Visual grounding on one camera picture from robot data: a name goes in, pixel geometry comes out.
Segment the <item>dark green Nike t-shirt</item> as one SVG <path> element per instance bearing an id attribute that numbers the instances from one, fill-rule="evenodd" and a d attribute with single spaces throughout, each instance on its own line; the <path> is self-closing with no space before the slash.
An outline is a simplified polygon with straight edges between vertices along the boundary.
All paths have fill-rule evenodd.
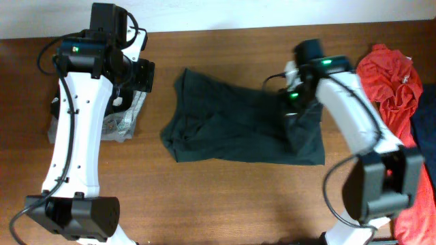
<path id="1" fill-rule="evenodd" d="M 299 105 L 281 93 L 232 86 L 186 69 L 174 83 L 177 103 L 162 129 L 178 162 L 221 159 L 246 163 L 322 165 L 323 106 Z"/>

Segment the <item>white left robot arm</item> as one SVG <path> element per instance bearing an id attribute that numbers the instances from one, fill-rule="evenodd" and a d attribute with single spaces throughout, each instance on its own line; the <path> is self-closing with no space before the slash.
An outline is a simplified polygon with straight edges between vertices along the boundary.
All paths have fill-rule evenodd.
<path id="1" fill-rule="evenodd" d="M 79 244 L 130 244 L 120 203 L 99 194 L 98 156 L 104 117 L 119 91 L 140 101 L 151 92 L 155 65 L 140 57 L 147 33 L 126 9 L 94 3 L 88 29 L 57 39 L 59 117 L 52 161 L 39 195 L 23 214 Z"/>

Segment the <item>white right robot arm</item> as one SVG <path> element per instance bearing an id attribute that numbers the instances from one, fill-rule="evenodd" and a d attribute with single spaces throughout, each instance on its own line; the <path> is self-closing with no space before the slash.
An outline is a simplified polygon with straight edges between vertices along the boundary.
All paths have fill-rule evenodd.
<path id="1" fill-rule="evenodd" d="M 349 59 L 325 56 L 318 39 L 294 48 L 285 77 L 285 98 L 295 107 L 287 116 L 296 119 L 308 112 L 312 101 L 321 103 L 351 152 L 328 170 L 322 183 L 324 201 L 337 223 L 308 244 L 374 244 L 380 227 L 414 205 L 424 157 L 385 125 Z M 345 210 L 339 214 L 327 199 L 327 183 L 350 161 L 354 166 L 342 188 Z"/>

